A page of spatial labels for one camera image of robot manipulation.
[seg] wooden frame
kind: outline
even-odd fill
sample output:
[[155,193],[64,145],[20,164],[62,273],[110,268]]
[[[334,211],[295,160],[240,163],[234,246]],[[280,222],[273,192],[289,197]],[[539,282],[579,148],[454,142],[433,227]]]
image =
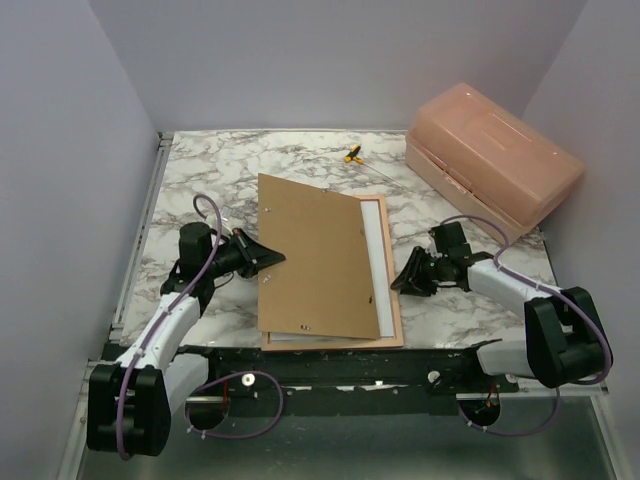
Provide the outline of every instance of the wooden frame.
[[[391,233],[389,231],[389,217],[387,215],[387,205],[384,195],[355,195],[361,201],[378,202],[380,211],[380,225],[382,227],[382,239],[384,241],[385,263],[387,265],[387,276],[389,283],[395,276],[393,268],[393,254],[391,251]],[[402,332],[402,318],[400,316],[400,303],[398,294],[389,289],[389,297],[391,303],[391,315],[393,317],[393,337],[384,337],[377,340],[336,340],[336,341],[319,341],[319,342],[288,342],[274,341],[271,339],[269,332],[262,332],[262,350],[264,351],[284,351],[284,350],[340,350],[340,349],[359,349],[359,348],[392,348],[402,347],[404,345],[404,335]]]

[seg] plastic storage container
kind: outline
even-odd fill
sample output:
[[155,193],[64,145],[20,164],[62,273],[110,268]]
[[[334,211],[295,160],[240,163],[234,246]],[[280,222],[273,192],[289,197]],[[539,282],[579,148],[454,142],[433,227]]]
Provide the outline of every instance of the plastic storage container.
[[[455,207],[513,242],[571,192],[575,157],[466,84],[423,106],[407,133],[407,164]],[[493,228],[478,222],[502,242]]]

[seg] container lid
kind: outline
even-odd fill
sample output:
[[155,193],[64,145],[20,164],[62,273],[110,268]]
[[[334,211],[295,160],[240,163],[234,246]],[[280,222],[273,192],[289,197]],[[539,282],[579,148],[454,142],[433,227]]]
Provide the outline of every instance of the container lid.
[[422,107],[407,139],[492,210],[534,226],[584,165],[466,84]]

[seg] brown cardboard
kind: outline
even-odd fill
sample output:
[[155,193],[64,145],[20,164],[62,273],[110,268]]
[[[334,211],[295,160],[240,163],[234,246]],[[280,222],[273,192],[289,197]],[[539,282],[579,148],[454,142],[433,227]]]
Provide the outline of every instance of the brown cardboard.
[[[393,252],[391,251],[391,232],[389,230],[389,217],[384,195],[357,195],[360,201],[376,200],[380,208],[380,224],[384,240],[385,262],[387,265],[387,277],[389,284],[395,278],[393,266]],[[340,350],[361,348],[392,348],[404,345],[402,332],[402,317],[400,316],[400,303],[397,292],[389,289],[391,297],[391,311],[393,315],[394,336],[379,338],[377,340],[336,339],[335,341],[316,342],[276,342],[271,338],[270,332],[262,333],[262,350],[264,351],[300,351],[300,350]]]
[[380,337],[360,200],[260,174],[258,230],[287,258],[259,274],[261,331]]

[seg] cardboard sheet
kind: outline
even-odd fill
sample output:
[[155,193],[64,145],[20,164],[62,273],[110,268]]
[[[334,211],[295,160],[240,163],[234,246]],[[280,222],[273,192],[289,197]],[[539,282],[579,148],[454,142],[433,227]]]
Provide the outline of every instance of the cardboard sheet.
[[395,269],[384,196],[358,195],[357,198],[360,199],[367,237],[381,338],[378,340],[357,340],[263,332],[263,350],[358,349],[402,347],[404,345],[398,294],[389,288],[395,278]]
[[360,200],[258,177],[260,243],[287,260],[259,274],[263,332],[380,337]]

